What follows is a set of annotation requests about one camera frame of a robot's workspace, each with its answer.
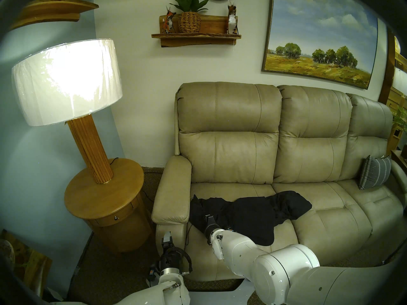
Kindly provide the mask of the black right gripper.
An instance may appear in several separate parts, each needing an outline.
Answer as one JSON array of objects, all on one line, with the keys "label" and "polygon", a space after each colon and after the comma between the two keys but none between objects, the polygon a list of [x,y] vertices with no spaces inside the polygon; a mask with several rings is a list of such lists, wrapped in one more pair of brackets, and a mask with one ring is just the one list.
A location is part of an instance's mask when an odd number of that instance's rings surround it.
[{"label": "black right gripper", "polygon": [[212,244],[212,235],[213,232],[216,231],[217,229],[220,229],[220,226],[215,223],[214,216],[211,214],[207,214],[204,216],[205,222],[206,222],[206,228],[204,231],[204,235],[207,239],[207,244]]}]

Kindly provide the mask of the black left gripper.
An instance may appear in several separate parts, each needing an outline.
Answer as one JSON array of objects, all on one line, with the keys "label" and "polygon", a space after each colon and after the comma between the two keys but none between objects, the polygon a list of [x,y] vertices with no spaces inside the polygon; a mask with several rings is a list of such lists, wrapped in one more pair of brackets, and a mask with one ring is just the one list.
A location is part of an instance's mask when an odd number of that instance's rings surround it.
[{"label": "black left gripper", "polygon": [[162,238],[163,254],[159,261],[159,270],[168,268],[181,269],[182,265],[182,249],[175,247],[171,232],[165,233]]}]

